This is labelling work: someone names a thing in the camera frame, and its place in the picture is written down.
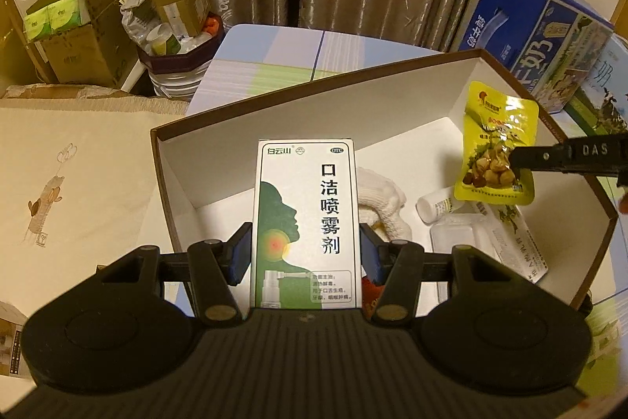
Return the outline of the person right hand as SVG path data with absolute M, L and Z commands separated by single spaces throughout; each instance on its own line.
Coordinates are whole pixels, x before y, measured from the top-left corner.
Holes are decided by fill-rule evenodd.
M 628 214 L 628 195 L 622 197 L 622 200 L 619 201 L 619 211 L 623 215 L 627 215 Z

